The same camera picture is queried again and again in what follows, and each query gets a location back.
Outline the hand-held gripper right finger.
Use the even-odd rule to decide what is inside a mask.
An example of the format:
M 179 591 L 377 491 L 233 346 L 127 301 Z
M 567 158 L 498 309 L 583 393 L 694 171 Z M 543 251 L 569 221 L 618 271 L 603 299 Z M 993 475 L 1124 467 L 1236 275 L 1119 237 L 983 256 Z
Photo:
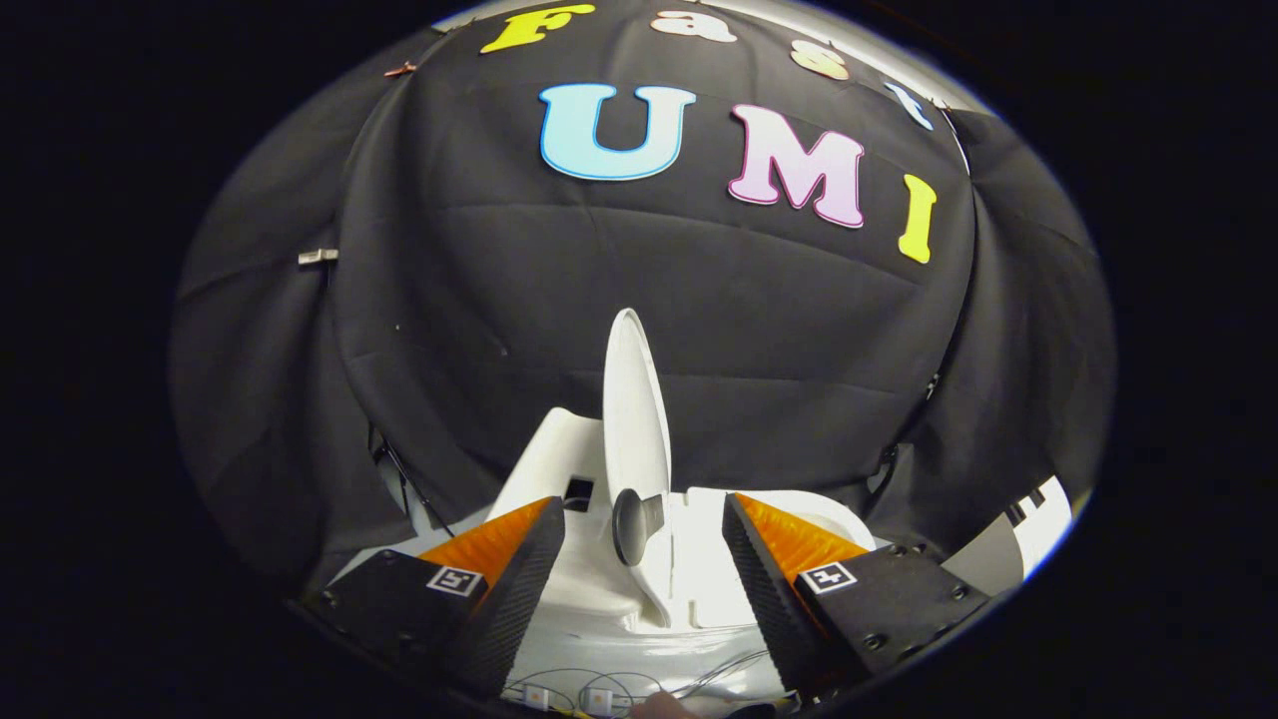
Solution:
M 786 691 L 827 699 L 958 633 L 990 596 L 921 550 L 868 549 L 745 494 L 721 533 Z

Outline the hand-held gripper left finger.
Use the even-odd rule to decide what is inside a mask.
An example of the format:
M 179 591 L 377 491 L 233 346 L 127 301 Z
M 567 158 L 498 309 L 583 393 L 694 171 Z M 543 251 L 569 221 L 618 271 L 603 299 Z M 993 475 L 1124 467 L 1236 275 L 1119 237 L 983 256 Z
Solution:
M 565 536 L 564 501 L 539 497 L 420 554 L 378 550 L 303 610 L 403 679 L 496 699 Z

